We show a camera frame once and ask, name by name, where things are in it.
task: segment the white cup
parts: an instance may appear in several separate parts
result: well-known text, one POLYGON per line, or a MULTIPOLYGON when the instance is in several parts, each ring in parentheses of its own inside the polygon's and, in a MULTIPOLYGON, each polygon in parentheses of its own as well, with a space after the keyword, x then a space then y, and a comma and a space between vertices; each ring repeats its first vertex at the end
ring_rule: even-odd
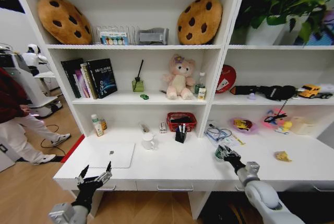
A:
POLYGON ((146 150, 153 150, 156 146, 154 143, 154 135, 151 133, 144 133, 141 144, 146 150))

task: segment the metal robotic hand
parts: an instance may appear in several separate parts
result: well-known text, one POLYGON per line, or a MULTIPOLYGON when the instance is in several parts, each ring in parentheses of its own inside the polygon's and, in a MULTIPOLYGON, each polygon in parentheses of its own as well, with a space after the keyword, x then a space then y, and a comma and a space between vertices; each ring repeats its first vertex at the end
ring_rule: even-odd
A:
POLYGON ((55 224, 84 224, 87 222, 87 215, 90 212, 93 195, 96 189, 103 186, 112 176, 111 162, 109 162, 106 171, 100 176, 85 178, 89 165, 87 165, 79 177, 76 177, 78 182, 79 194, 76 200, 70 205, 62 203, 55 205, 49 217, 55 224))
POLYGON ((244 165, 240 161, 241 156, 227 146, 219 145, 219 150, 223 160, 233 166, 239 180, 245 186, 245 194, 249 202, 259 211, 264 224, 304 223, 287 209, 271 185, 259 179, 257 176, 259 164, 247 162, 244 165))

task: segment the white pants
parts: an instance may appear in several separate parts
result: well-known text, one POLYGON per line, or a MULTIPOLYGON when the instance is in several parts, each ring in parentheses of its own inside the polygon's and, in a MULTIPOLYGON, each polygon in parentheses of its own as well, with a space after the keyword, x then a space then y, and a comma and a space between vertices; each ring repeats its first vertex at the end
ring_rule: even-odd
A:
POLYGON ((57 141, 60 137, 58 133, 52 133, 46 128, 43 121, 37 120, 34 116, 28 115, 26 117, 16 117, 10 121, 0 124, 0 138, 7 142, 18 155, 29 162, 39 161, 44 154, 33 148, 25 136, 25 130, 20 125, 33 130, 45 139, 50 141, 57 141))

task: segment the white sneaker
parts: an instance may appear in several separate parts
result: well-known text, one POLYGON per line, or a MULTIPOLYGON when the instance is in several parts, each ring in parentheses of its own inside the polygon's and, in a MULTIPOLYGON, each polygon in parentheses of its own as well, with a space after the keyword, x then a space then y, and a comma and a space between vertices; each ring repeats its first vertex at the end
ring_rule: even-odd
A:
POLYGON ((71 137, 71 134, 63 134, 59 137, 59 139, 55 142, 51 142, 52 146, 56 147, 60 143, 63 143, 65 140, 69 139, 71 137))
POLYGON ((43 163, 48 163, 49 161, 52 161, 56 155, 44 155, 40 160, 35 161, 33 164, 34 165, 39 165, 43 163))

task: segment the pink teddy bear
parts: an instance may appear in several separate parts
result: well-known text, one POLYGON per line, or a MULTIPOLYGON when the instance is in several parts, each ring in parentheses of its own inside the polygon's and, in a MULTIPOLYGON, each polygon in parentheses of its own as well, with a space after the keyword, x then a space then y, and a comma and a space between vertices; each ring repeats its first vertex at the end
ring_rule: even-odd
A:
POLYGON ((168 82, 167 98, 175 100, 177 96, 181 96, 184 100, 193 98, 193 93, 190 91, 195 84, 195 80, 191 78, 195 70, 194 60, 185 60, 178 54, 169 61, 169 71, 171 74, 163 76, 164 81, 168 82))

